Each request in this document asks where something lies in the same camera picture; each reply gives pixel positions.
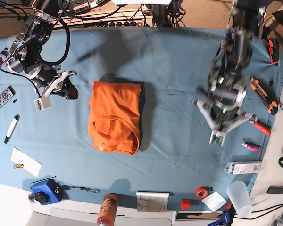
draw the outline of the remote control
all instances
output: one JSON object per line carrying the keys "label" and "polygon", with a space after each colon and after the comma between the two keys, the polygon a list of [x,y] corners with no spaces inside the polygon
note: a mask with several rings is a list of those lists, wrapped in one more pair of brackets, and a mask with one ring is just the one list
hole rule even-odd
{"label": "remote control", "polygon": [[7,87],[3,93],[0,94],[0,108],[2,108],[3,105],[6,104],[14,95],[15,91],[11,86]]}

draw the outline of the folded orange t-shirt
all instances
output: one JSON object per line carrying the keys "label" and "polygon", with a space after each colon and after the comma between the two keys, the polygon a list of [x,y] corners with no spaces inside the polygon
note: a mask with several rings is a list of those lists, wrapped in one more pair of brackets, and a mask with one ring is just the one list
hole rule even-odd
{"label": "folded orange t-shirt", "polygon": [[95,81],[88,135],[92,145],[102,152],[135,155],[140,145],[139,95],[141,86],[131,83]]}

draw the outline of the marker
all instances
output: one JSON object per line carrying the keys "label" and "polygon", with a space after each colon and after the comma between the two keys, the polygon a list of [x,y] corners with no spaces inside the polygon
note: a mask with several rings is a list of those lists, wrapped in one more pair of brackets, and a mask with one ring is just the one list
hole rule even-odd
{"label": "marker", "polygon": [[6,137],[5,137],[5,140],[4,140],[4,143],[5,143],[5,144],[9,141],[9,139],[10,139],[10,137],[11,137],[11,135],[12,135],[12,133],[13,133],[13,131],[14,131],[16,125],[17,125],[18,120],[19,120],[19,115],[17,114],[17,115],[13,118],[13,121],[11,121],[11,124],[10,124],[10,126],[9,126],[8,132],[7,132]]}

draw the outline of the red-handled tool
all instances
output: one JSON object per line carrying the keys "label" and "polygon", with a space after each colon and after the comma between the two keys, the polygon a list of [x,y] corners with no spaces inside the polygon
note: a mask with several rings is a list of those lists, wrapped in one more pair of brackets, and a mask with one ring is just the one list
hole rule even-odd
{"label": "red-handled tool", "polygon": [[259,130],[261,130],[264,134],[266,135],[270,135],[270,130],[268,128],[266,128],[265,126],[259,124],[256,121],[250,120],[251,124],[253,124],[253,126],[257,127]]}

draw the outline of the clear plastic cup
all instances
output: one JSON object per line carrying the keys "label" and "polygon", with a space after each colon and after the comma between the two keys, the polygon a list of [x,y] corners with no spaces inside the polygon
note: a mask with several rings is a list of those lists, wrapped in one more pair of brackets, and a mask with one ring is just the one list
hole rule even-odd
{"label": "clear plastic cup", "polygon": [[226,191],[230,198],[236,213],[241,217],[246,217],[252,213],[253,207],[250,202],[250,196],[246,184],[242,181],[232,183]]}

